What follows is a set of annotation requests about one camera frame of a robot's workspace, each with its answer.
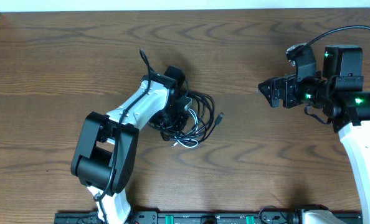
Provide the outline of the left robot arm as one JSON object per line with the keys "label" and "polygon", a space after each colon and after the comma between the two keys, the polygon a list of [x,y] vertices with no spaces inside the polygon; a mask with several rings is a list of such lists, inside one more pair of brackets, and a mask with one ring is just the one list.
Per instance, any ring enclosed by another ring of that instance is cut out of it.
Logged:
{"label": "left robot arm", "polygon": [[85,118],[70,171],[96,197],[98,222],[124,223],[129,217],[125,187],[141,129],[148,123],[158,131],[184,129],[187,103],[180,91],[185,80],[183,71],[174,66],[164,74],[150,71],[121,106],[106,114],[91,112]]}

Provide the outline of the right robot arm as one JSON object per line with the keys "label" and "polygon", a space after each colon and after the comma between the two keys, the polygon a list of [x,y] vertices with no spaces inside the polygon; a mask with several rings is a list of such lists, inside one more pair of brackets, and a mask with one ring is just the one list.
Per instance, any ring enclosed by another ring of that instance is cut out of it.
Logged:
{"label": "right robot arm", "polygon": [[295,73],[259,83],[272,108],[305,105],[321,109],[346,150],[362,208],[370,223],[370,91],[363,91],[363,50],[357,45],[328,45],[323,69],[316,69],[311,47],[298,44],[287,54]]}

